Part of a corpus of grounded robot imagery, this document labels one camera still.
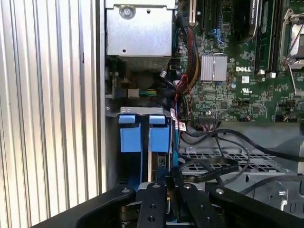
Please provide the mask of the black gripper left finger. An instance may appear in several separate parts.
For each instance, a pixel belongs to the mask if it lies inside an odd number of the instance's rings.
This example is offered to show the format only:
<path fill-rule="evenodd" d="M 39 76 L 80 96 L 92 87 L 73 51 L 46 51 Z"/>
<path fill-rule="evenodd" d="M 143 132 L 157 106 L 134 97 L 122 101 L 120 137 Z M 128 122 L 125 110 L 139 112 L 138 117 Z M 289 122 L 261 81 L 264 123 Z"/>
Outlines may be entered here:
<path fill-rule="evenodd" d="M 122 190 L 121 197 L 83 215 L 77 228 L 164 228 L 166 227 L 167 188 L 144 182 L 138 190 Z"/>

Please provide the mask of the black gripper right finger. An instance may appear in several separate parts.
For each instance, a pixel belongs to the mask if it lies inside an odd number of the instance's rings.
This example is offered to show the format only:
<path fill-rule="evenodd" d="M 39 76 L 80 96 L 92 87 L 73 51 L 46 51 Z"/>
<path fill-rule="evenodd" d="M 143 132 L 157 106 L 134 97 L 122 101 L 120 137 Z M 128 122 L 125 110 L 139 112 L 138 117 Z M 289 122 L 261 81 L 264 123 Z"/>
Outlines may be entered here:
<path fill-rule="evenodd" d="M 179 168 L 171 169 L 179 199 L 197 228 L 302 228 L 304 220 L 227 188 L 208 193 L 184 183 Z"/>

